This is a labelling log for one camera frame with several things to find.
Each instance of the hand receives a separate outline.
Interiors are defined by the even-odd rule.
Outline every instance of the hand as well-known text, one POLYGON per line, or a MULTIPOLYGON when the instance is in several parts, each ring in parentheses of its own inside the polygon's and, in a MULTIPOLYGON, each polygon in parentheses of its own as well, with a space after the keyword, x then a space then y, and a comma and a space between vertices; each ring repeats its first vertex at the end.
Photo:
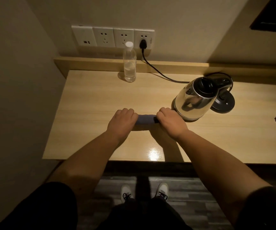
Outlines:
POLYGON ((138 114, 133 109, 128 110, 124 108, 123 110, 117 110, 108 124, 107 132, 116 136, 120 143, 124 142, 133 129, 137 119, 138 114))
POLYGON ((184 132, 189 131, 185 121, 176 111, 173 111, 170 108, 160 108, 156 117, 170 137, 174 140, 178 140, 184 132))

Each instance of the gray wood plank floor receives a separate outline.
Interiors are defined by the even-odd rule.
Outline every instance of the gray wood plank floor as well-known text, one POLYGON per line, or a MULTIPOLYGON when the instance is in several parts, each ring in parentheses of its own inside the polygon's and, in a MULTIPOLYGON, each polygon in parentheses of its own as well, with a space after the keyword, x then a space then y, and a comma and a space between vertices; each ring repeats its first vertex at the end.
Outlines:
MULTIPOLYGON (((146 188, 144 192, 148 192, 151 197, 155 196, 161 182, 168 184, 168 203, 194 230, 233 229, 199 178, 148 177, 148 180, 149 190, 146 188)), ((136 183, 136 177, 103 176, 94 191, 94 197, 79 203, 77 229, 96 229, 107 218, 112 207, 121 204, 121 186, 128 184, 136 197, 136 183)))

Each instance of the person's left arm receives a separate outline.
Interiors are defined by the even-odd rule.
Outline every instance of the person's left arm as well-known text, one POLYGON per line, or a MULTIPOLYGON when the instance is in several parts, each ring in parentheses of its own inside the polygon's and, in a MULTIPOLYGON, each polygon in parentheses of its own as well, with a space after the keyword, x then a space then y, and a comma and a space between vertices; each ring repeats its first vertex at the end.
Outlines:
POLYGON ((138 114, 133 109, 117 110, 107 130, 64 161, 48 182, 68 185, 76 197, 91 195, 109 158, 125 141, 137 119, 138 114))

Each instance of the white shoe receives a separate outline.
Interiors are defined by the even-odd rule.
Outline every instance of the white shoe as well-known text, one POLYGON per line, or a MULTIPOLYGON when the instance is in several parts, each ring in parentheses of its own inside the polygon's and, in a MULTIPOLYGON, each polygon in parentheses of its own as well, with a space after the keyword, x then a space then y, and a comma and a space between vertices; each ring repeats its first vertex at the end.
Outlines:
POLYGON ((167 200, 168 194, 169 194, 168 184, 165 182, 160 183, 160 185, 157 188, 155 197, 162 196, 165 200, 167 200))
POLYGON ((122 203, 125 203, 125 201, 128 200, 129 198, 133 198, 131 188, 129 187, 129 185, 124 184, 121 187, 121 201, 122 201, 122 203))

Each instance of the person's right arm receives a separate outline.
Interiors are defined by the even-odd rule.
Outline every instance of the person's right arm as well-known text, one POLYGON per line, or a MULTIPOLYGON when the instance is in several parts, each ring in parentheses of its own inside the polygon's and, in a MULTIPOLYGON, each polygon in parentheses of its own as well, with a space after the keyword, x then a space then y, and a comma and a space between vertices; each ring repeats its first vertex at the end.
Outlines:
POLYGON ((184 149, 201 181, 232 224, 236 223, 249 194, 271 186, 233 155, 188 130, 185 121, 170 108, 161 108, 157 118, 184 149))

